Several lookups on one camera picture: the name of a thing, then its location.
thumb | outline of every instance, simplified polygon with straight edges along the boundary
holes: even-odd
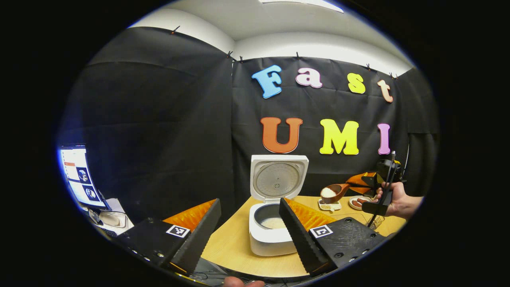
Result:
[[[246,285],[246,287],[264,287],[265,283],[263,281],[254,281],[248,285]]]
[[[225,277],[222,287],[244,287],[244,283],[237,277],[229,276]]]

letter f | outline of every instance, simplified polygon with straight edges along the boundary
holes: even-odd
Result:
[[[276,72],[281,72],[282,68],[278,65],[272,65],[269,68],[265,68],[262,71],[258,71],[255,74],[251,75],[252,79],[256,79],[262,89],[264,90],[264,94],[262,95],[265,99],[270,98],[282,91],[282,88],[276,87],[273,83],[281,84],[282,79]]]

desk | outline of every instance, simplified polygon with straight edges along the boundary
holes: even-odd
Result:
[[[350,197],[340,199],[342,208],[333,213],[319,209],[318,200],[320,197],[297,196],[295,201],[311,207],[335,219],[352,217],[363,224],[368,224],[372,214],[361,210],[355,210],[349,206]],[[238,272],[252,274],[262,277],[298,277],[307,276],[299,255],[297,253],[279,256],[258,256],[252,253],[248,231],[248,216],[250,207],[261,203],[250,197],[209,238],[209,241],[202,253],[202,258]],[[398,217],[386,217],[375,230],[383,236],[398,231],[405,224],[405,220]]]

yellow letter m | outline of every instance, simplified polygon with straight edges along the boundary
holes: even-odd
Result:
[[[356,155],[360,152],[356,136],[359,127],[357,122],[346,122],[343,132],[340,132],[337,123],[332,119],[323,119],[320,121],[320,124],[324,127],[324,144],[319,150],[321,154],[333,153],[331,142],[335,145],[337,154],[342,152],[344,145],[344,154]]]

computer monitor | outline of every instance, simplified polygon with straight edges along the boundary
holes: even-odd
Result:
[[[64,180],[74,198],[83,206],[110,211],[108,203],[92,181],[85,144],[61,145],[58,153]]]

